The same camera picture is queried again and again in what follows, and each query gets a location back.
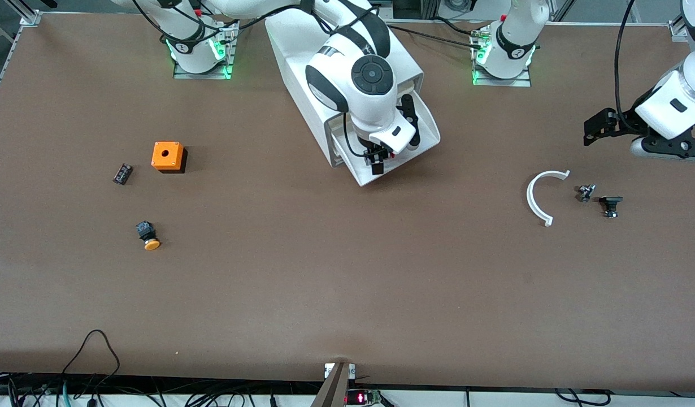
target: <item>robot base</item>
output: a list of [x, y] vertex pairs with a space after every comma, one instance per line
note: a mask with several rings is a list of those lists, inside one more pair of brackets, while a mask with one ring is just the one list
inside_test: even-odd
[[[305, 67], [315, 52], [325, 43], [327, 34], [320, 30], [312, 16], [299, 10], [286, 10], [278, 15], [270, 16], [265, 21], [265, 26], [270, 35], [272, 49], [275, 52], [277, 65], [280, 67], [285, 86], [329, 164], [332, 167], [337, 167], [344, 163], [360, 186], [381, 177], [382, 175], [373, 175], [371, 167], [365, 163], [365, 159], [350, 154], [342, 130], [342, 113], [324, 106], [308, 88]], [[396, 157], [387, 159], [384, 162], [384, 174], [440, 142], [438, 126], [436, 126], [428, 107], [418, 95], [423, 83], [423, 71], [392, 33], [390, 39], [391, 52], [387, 61], [395, 72], [395, 83], [398, 84], [398, 100], [406, 93], [412, 95], [415, 112], [418, 115], [420, 145], [415, 150], [405, 149]], [[362, 146], [355, 141], [357, 136], [354, 134], [349, 118], [348, 115], [347, 131], [353, 132], [350, 138], [353, 141], [351, 146], [357, 152], [362, 152]]]
[[[211, 25], [218, 25], [215, 23], [215, 20], [211, 20], [211, 18], [206, 22]], [[232, 79], [234, 52], [237, 49], [237, 34], [239, 34], [239, 31], [239, 23], [234, 23], [231, 26], [229, 26], [228, 30], [225, 30], [223, 33], [216, 36], [213, 40], [210, 40], [210, 46], [214, 52], [214, 56], [216, 58], [221, 58], [221, 61], [219, 61], [209, 72], [190, 73], [185, 71], [182, 67], [179, 66], [179, 64], [175, 62], [173, 77], [175, 79]], [[221, 40], [226, 40], [229, 42], [225, 45], [222, 45], [218, 42]], [[170, 52], [172, 52], [172, 61], [175, 61], [175, 57], [173, 54], [174, 51], [172, 51], [172, 49], [170, 49], [169, 46], [167, 46], [167, 49], [169, 49]]]
[[[490, 52], [494, 53], [505, 53], [502, 49], [494, 49], [497, 47], [495, 44], [491, 44], [490, 38], [496, 37], [497, 27], [500, 25], [500, 21], [494, 21], [490, 23], [479, 31], [485, 33], [485, 36], [481, 38], [472, 38], [471, 44], [477, 44], [481, 46], [481, 49], [471, 49], [471, 68], [472, 68], [472, 79], [474, 80], [474, 85], [489, 85], [489, 86], [517, 86], [521, 88], [531, 87], [531, 75], [528, 71], [528, 66], [531, 64], [531, 56], [536, 49], [533, 49], [526, 57], [521, 58], [520, 64], [523, 66], [523, 70], [516, 77], [511, 77], [509, 79], [503, 79], [500, 77], [495, 77], [491, 75], [483, 66], [487, 62], [488, 54]], [[497, 61], [492, 61], [493, 64], [508, 64], [513, 63], [505, 55], [494, 55], [492, 58], [497, 59]]]

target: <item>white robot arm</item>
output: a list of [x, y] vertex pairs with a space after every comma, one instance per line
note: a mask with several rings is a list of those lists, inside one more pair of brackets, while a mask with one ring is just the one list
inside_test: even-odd
[[[695, 0], [681, 0], [681, 15], [695, 42]], [[624, 112], [608, 108], [584, 123], [584, 146], [603, 137], [635, 134], [640, 157], [695, 161], [695, 49]]]
[[487, 28], [489, 38], [476, 62], [494, 77], [511, 79], [523, 72], [536, 51], [536, 39], [549, 21], [546, 0], [511, 0], [504, 20]]
[[139, 8], [165, 34], [175, 62], [186, 72], [204, 73], [217, 65], [223, 56], [215, 53], [224, 38], [224, 23], [210, 16], [197, 16], [188, 0], [112, 0], [125, 8]]

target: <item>cable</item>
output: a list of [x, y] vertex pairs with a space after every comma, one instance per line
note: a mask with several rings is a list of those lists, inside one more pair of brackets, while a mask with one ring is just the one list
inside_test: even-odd
[[460, 41], [449, 40], [448, 38], [441, 38], [441, 37], [431, 36], [431, 34], [420, 33], [420, 32], [418, 32], [418, 31], [413, 31], [413, 30], [410, 30], [410, 29], [407, 29], [407, 28], [403, 28], [403, 27], [398, 27], [398, 26], [395, 26], [395, 25], [389, 25], [389, 27], [392, 28], [393, 30], [405, 31], [406, 33], [416, 34], [417, 36], [422, 36], [422, 37], [426, 37], [426, 38], [431, 38], [431, 39], [438, 40], [438, 41], [443, 41], [443, 42], [446, 42], [446, 43], [449, 43], [449, 44], [456, 44], [456, 45], [460, 45], [460, 46], [466, 46], [466, 47], [472, 48], [472, 49], [481, 49], [481, 46], [479, 46], [478, 44], [462, 43], [462, 42], [460, 42]]
[[74, 360], [76, 360], [76, 358], [79, 357], [79, 355], [81, 354], [81, 351], [84, 350], [84, 346], [86, 345], [86, 341], [89, 340], [89, 337], [95, 332], [99, 333], [100, 335], [102, 335], [102, 337], [104, 337], [104, 342], [107, 343], [107, 348], [109, 348], [109, 351], [112, 353], [112, 356], [114, 356], [114, 360], [117, 362], [117, 367], [108, 376], [105, 376], [103, 379], [101, 379], [97, 383], [96, 387], [94, 387], [94, 391], [96, 391], [96, 389], [98, 389], [99, 386], [101, 386], [101, 384], [104, 383], [104, 381], [106, 379], [109, 379], [111, 376], [114, 376], [117, 373], [117, 371], [119, 371], [119, 368], [121, 367], [121, 362], [119, 361], [119, 356], [117, 356], [117, 353], [114, 351], [114, 348], [112, 348], [112, 344], [109, 343], [109, 337], [107, 337], [107, 334], [105, 334], [104, 331], [102, 331], [102, 330], [89, 331], [89, 333], [86, 334], [86, 337], [84, 337], [84, 342], [81, 343], [81, 346], [79, 347], [79, 350], [76, 351], [76, 354], [74, 355], [74, 357], [71, 358], [69, 363], [67, 363], [66, 366], [64, 366], [64, 368], [61, 370], [61, 376], [66, 374], [66, 369], [68, 369], [69, 366], [71, 366], [71, 363], [73, 363]]
[[471, 35], [471, 31], [466, 31], [466, 30], [462, 30], [462, 29], [458, 28], [456, 25], [451, 23], [450, 20], [448, 20], [447, 18], [442, 18], [440, 15], [436, 15], [431, 20], [443, 21], [443, 23], [445, 23], [448, 27], [451, 27], [451, 29], [453, 29], [454, 31], [458, 31], [458, 33], [461, 33], [461, 34], [466, 34], [466, 36]]
[[608, 405], [611, 402], [611, 394], [608, 392], [606, 393], [606, 401], [604, 402], [592, 402], [592, 401], [586, 401], [586, 400], [581, 400], [575, 391], [573, 389], [567, 389], [570, 393], [571, 396], [573, 396], [572, 399], [569, 399], [569, 397], [565, 397], [559, 392], [559, 389], [554, 389], [556, 392], [556, 396], [559, 396], [561, 400], [568, 401], [568, 402], [575, 402], [575, 404], [578, 404], [578, 407], [583, 407], [583, 405], [595, 405], [596, 407], [603, 407], [604, 405]]
[[259, 16], [258, 18], [255, 18], [255, 20], [250, 21], [246, 25], [241, 25], [240, 30], [244, 30], [245, 28], [249, 28], [249, 27], [259, 23], [260, 21], [264, 20], [265, 18], [268, 18], [268, 16], [276, 15], [278, 13], [285, 11], [285, 10], [290, 10], [290, 8], [300, 8], [300, 6], [293, 5], [293, 6], [285, 6], [285, 7], [276, 8], [275, 10], [272, 10], [263, 16]]
[[210, 8], [206, 7], [206, 6], [205, 6], [205, 3], [203, 3], [202, 0], [198, 0], [198, 1], [199, 1], [199, 6], [200, 6], [200, 7], [204, 8], [208, 13], [210, 13], [210, 15], [213, 15], [213, 14], [214, 14], [214, 11], [211, 11]]
[[164, 402], [164, 396], [162, 396], [162, 391], [160, 391], [159, 386], [157, 386], [157, 381], [154, 380], [154, 376], [149, 377], [151, 377], [151, 382], [154, 383], [154, 388], [157, 389], [157, 392], [159, 393], [159, 399], [162, 401], [162, 405], [164, 405], [164, 407], [167, 407], [167, 403]]
[[141, 14], [141, 15], [144, 17], [144, 19], [146, 19], [146, 21], [148, 21], [149, 24], [150, 24], [152, 27], [154, 27], [154, 29], [156, 29], [157, 31], [159, 31], [159, 33], [161, 33], [162, 36], [164, 36], [164, 38], [169, 39], [169, 40], [171, 40], [172, 42], [175, 42], [175, 43], [182, 43], [182, 44], [199, 44], [199, 43], [201, 43], [202, 41], [208, 40], [208, 39], [210, 39], [210, 38], [213, 38], [213, 37], [215, 37], [217, 34], [219, 34], [219, 31], [215, 31], [214, 33], [209, 34], [209, 35], [206, 36], [206, 37], [203, 37], [203, 38], [196, 38], [196, 39], [194, 39], [194, 40], [187, 40], [187, 39], [177, 38], [177, 37], [175, 37], [175, 36], [172, 36], [171, 34], [167, 34], [167, 32], [165, 32], [164, 30], [162, 30], [162, 28], [161, 28], [159, 25], [157, 25], [157, 23], [155, 23], [154, 21], [152, 21], [151, 18], [149, 18], [149, 15], [147, 15], [147, 13], [144, 11], [144, 9], [141, 8], [141, 6], [139, 6], [139, 3], [137, 3], [136, 0], [131, 0], [131, 2], [134, 3], [134, 6], [136, 6], [136, 10], [139, 10], [139, 14]]
[[[200, 19], [197, 18], [196, 16], [190, 16], [190, 15], [188, 15], [187, 13], [185, 13], [184, 11], [179, 10], [179, 8], [177, 8], [177, 7], [173, 7], [173, 9], [174, 9], [175, 11], [177, 11], [180, 15], [185, 16], [185, 17], [188, 18], [189, 20], [194, 21], [195, 23], [197, 23], [198, 25], [203, 26], [204, 28], [208, 28], [208, 29], [210, 29], [210, 30], [221, 31], [221, 28], [213, 27], [213, 26], [211, 26], [211, 25], [208, 25], [207, 23], [205, 23], [204, 21], [200, 20]], [[228, 27], [228, 26], [231, 26], [232, 24], [236, 23], [236, 21], [237, 21], [237, 20], [232, 20], [231, 23], [224, 23], [224, 25]]]
[[353, 150], [353, 147], [350, 146], [350, 137], [348, 137], [348, 134], [347, 134], [347, 133], [348, 133], [348, 124], [347, 124], [348, 121], [347, 121], [347, 120], [348, 120], [348, 115], [347, 115], [347, 113], [343, 113], [343, 114], [342, 114], [342, 131], [345, 132], [345, 144], [347, 144], [347, 148], [350, 150], [351, 153], [353, 153], [353, 155], [354, 155], [355, 157], [361, 157], [361, 158], [363, 158], [363, 157], [373, 157], [373, 155], [377, 155], [377, 154], [380, 154], [380, 153], [382, 153], [382, 152], [387, 151], [386, 147], [383, 147], [382, 149], [379, 149], [379, 150], [374, 151], [374, 152], [372, 152], [372, 153], [365, 153], [365, 154], [358, 154], [358, 153], [356, 153], [355, 150]]
[[616, 36], [616, 52], [614, 52], [614, 96], [616, 97], [616, 114], [619, 115], [619, 119], [621, 119], [624, 126], [628, 127], [630, 131], [639, 134], [639, 131], [629, 125], [624, 117], [624, 112], [621, 110], [621, 94], [619, 93], [619, 51], [621, 50], [621, 39], [624, 36], [626, 21], [629, 20], [629, 14], [631, 13], [631, 7], [634, 5], [634, 1], [635, 0], [629, 0], [626, 12], [624, 13], [624, 20], [621, 21], [621, 26], [619, 27], [619, 34]]

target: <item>black terminal block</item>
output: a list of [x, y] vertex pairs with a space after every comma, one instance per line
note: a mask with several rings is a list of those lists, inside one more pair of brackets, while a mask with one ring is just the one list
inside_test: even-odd
[[131, 175], [131, 172], [133, 171], [133, 168], [129, 164], [122, 164], [122, 167], [119, 169], [119, 172], [117, 172], [117, 175], [114, 176], [114, 183], [117, 183], [119, 185], [125, 185], [126, 180], [129, 179], [129, 175]]
[[619, 214], [616, 213], [616, 204], [624, 201], [624, 198], [621, 196], [602, 196], [598, 201], [606, 205], [606, 211], [603, 212], [604, 216], [607, 218], [615, 218], [619, 216]]

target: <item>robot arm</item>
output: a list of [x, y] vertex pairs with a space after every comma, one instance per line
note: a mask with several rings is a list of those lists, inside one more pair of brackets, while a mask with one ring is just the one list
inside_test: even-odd
[[[306, 79], [322, 104], [350, 113], [358, 141], [368, 152], [399, 154], [409, 147], [416, 129], [396, 108], [395, 75], [385, 59], [390, 33], [369, 8], [367, 0], [316, 2], [315, 13], [336, 29], [307, 65]], [[417, 147], [415, 142], [410, 148]]]
[[489, 38], [476, 62], [494, 77], [517, 77], [530, 63], [538, 34], [547, 21], [546, 0], [512, 0], [505, 20], [493, 21], [485, 29]]
[[[695, 42], [695, 0], [681, 1], [681, 15]], [[584, 145], [603, 137], [637, 134], [643, 137], [632, 144], [635, 155], [695, 161], [694, 127], [695, 49], [640, 96], [630, 110], [616, 112], [608, 108], [588, 119], [584, 123]]]
[[[172, 51], [175, 62], [186, 72], [204, 73], [217, 65], [223, 56], [214, 49], [224, 34], [219, 29], [224, 23], [213, 20], [210, 16], [197, 16], [188, 0], [112, 0], [125, 8], [139, 8], [166, 33], [167, 46]], [[205, 25], [217, 28], [213, 30]]]

